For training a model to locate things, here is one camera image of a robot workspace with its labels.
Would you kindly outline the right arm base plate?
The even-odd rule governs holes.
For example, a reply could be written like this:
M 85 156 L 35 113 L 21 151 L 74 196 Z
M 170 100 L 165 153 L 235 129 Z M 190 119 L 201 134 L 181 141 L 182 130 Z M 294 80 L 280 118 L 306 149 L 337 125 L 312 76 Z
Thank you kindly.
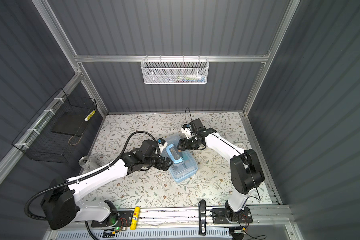
M 253 218 L 251 210 L 244 207 L 237 213 L 232 213 L 227 209 L 214 208 L 210 211 L 210 216 L 214 224 L 251 224 Z

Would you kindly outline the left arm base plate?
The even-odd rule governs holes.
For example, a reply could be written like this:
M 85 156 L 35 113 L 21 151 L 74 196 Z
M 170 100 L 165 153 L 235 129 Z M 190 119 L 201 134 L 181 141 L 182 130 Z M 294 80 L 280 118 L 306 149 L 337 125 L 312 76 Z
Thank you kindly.
M 117 216 L 111 216 L 105 219 L 103 222 L 92 221 L 92 228 L 124 228 L 130 227 L 132 222 L 134 211 L 118 211 Z

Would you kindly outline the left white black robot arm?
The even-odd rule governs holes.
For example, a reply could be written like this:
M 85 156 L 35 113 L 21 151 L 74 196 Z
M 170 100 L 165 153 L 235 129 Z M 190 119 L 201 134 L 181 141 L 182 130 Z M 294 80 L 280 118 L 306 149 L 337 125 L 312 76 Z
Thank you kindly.
M 47 221 L 52 230 L 61 229 L 72 222 L 97 221 L 114 226 L 119 213 L 110 200 L 95 201 L 90 204 L 84 200 L 92 191 L 134 172 L 156 168 L 167 171 L 173 161 L 163 157 L 167 147 L 166 140 L 146 133 L 148 140 L 130 152 L 124 144 L 119 155 L 110 163 L 86 174 L 69 179 L 56 178 L 50 186 L 42 190 L 25 203 L 25 215 L 38 221 Z

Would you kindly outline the blue plastic tool box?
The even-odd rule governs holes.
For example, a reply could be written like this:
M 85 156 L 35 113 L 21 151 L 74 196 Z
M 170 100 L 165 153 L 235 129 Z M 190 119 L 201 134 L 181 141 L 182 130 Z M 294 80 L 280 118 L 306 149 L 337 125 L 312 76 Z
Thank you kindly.
M 190 151 L 180 151 L 177 145 L 181 140 L 179 135 L 172 135 L 165 139 L 168 144 L 162 152 L 162 156 L 173 161 L 169 172 L 174 181 L 179 184 L 195 175 L 198 171 L 198 163 Z

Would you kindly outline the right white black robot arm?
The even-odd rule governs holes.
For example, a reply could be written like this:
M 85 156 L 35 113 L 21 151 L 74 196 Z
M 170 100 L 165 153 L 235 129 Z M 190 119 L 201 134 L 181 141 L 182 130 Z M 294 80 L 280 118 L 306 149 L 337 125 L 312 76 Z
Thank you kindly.
M 234 190 L 226 201 L 226 219 L 235 223 L 240 220 L 240 213 L 246 207 L 251 193 L 265 181 L 265 175 L 256 151 L 244 150 L 224 139 L 215 129 L 207 129 L 200 119 L 184 124 L 181 132 L 186 136 L 179 140 L 177 149 L 202 150 L 210 148 L 220 154 L 230 164 L 231 182 Z

